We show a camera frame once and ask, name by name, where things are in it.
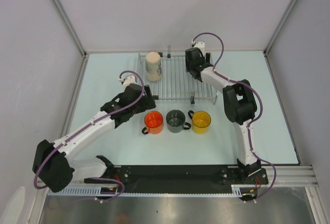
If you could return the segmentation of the right aluminium frame post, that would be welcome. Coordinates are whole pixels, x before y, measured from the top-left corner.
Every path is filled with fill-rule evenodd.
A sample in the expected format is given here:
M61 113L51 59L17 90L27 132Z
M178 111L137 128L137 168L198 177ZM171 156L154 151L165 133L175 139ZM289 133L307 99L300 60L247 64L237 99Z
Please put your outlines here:
M287 5L283 15L280 18L280 21L278 23L278 25L276 26L269 42L267 43L263 54L265 56L268 56L269 52L271 51L273 45L275 44L277 38L279 37L279 35L281 34L282 30L284 29L287 21L289 20L290 16L292 15L296 5L298 4L299 0L290 0L289 4Z

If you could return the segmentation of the beige patterned cup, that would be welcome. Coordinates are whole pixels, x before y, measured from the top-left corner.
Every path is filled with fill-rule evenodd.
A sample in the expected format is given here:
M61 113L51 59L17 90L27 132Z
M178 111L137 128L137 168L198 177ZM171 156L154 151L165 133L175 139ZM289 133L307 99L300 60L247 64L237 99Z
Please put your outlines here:
M158 81L162 77L161 57L157 52L145 56L146 77L149 81Z

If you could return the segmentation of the aluminium frame post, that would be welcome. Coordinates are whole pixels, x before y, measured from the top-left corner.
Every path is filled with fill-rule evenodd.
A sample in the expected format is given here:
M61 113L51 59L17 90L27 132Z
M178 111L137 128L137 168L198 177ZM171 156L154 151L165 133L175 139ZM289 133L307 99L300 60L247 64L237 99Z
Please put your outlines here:
M275 44L277 38L279 37L279 35L281 34L282 30L284 29L287 21L289 20L290 16L292 15L296 5L298 4L299 0L290 0L289 4L287 5L283 15L280 18L280 21L278 23L278 25L276 26L269 42L267 43L263 54L265 56L268 56L269 52L271 51L273 45Z
M76 33L76 30L74 29L74 26L73 26L71 20L69 19L69 16L67 15L67 12L65 11L61 1L60 0L50 0L50 1L53 5L54 9L56 10L58 16L60 17L69 36L71 37L75 47L77 48L77 50L79 51L81 56L85 57L87 52L83 48L83 45Z

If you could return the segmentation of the orange cup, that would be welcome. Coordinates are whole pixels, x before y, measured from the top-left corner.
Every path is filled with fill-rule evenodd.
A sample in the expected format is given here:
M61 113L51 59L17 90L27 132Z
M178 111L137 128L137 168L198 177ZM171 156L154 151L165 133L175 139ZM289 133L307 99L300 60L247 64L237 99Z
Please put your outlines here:
M158 111L151 111L144 117L145 127L142 134L159 134L163 130L163 116Z

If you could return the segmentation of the metal wire dish rack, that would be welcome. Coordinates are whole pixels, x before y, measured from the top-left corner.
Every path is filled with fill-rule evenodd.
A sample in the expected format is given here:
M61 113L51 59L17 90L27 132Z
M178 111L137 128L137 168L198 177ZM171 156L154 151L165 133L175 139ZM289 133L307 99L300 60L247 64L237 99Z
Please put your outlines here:
M150 86L151 93L158 100L188 100L194 104L197 100L217 102L218 93L213 87L194 79L186 71L185 54L172 52L168 45L166 52L159 52L162 75L160 80L147 78L146 53L138 54L136 69L144 83Z

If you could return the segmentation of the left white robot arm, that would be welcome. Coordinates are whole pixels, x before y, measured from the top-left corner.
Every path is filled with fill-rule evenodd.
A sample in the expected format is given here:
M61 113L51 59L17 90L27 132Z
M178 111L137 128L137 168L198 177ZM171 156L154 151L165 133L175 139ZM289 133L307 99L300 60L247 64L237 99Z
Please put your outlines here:
M104 183L113 179L113 164L104 156L76 160L77 155L104 134L127 122L133 115L156 107L149 85L131 83L122 93L105 103L86 124L72 133L49 142L41 141L36 148L32 170L34 186L41 180L57 193L71 182L97 178Z

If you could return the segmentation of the grey cup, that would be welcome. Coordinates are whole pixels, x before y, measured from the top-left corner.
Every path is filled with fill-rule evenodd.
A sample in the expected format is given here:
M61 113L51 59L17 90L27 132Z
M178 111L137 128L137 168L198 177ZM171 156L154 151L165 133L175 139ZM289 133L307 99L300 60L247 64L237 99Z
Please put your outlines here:
M182 130L191 129L191 124L186 122L185 114L178 109L171 110L166 115L168 130L172 133L179 133Z

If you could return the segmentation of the left aluminium frame post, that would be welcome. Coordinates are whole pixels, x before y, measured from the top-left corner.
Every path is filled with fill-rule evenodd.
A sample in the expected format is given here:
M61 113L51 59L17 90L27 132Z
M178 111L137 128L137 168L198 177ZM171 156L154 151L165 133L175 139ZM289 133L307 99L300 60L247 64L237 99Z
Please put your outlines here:
M79 51L81 56L85 57L87 52L83 48L83 45L76 33L76 30L74 29L74 26L73 26L71 20L69 19L69 16L67 15L67 12L65 11L61 1L60 0L50 0L50 1L53 5L54 9L56 10L58 16L60 17L69 36L71 37L75 47L77 48L77 50Z

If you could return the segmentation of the yellow cup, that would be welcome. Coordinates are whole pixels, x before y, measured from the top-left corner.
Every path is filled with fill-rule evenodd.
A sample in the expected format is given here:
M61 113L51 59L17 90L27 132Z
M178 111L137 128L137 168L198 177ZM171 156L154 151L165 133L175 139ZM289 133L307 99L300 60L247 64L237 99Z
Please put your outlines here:
M191 119L192 130L197 134L204 134L208 131L211 125L211 116L205 111L194 112L188 111L188 116Z

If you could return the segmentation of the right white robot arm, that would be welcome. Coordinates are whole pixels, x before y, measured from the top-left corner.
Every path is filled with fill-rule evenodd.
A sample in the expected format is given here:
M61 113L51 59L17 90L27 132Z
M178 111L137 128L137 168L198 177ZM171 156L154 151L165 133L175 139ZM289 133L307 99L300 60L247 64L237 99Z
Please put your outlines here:
M261 162L254 150L252 122L257 104L250 82L235 81L220 74L197 47L185 51L185 65L194 79L222 93L225 115L234 124L238 139L238 178L243 183L251 183L261 170Z

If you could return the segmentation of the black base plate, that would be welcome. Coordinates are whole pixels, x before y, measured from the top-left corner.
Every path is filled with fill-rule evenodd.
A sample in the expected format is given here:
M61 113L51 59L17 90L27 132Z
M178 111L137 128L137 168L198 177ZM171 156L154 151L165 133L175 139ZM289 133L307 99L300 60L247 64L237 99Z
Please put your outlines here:
M264 168L248 177L239 167L228 165L110 166L101 178L119 179L124 192L132 194L224 194L232 191L232 185L269 182Z

